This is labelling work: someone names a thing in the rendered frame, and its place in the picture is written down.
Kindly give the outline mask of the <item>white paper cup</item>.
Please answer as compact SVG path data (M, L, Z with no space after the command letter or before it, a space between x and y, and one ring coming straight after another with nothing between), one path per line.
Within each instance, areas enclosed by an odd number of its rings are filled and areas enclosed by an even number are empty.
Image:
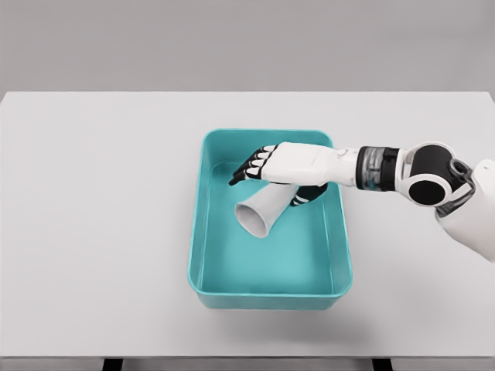
M239 224L254 237L265 238L294 198L297 185L269 183L234 207Z

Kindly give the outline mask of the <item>teal plastic basket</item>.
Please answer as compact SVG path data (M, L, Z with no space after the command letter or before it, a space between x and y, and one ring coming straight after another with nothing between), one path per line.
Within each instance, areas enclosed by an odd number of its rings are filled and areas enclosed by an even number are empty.
M200 152L188 279L208 308L325 310L353 282L339 186L317 200L288 207L262 239L237 221L234 207L264 187L229 185L254 151L283 141L332 145L317 130L215 129Z

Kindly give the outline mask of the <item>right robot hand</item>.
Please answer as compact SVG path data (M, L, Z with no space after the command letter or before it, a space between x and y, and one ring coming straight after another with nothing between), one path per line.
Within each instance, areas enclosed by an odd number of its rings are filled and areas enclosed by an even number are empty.
M258 179L297 187L289 205L301 206L319 198L328 188L330 168L336 151L322 145L282 142L255 150L236 169L229 181Z

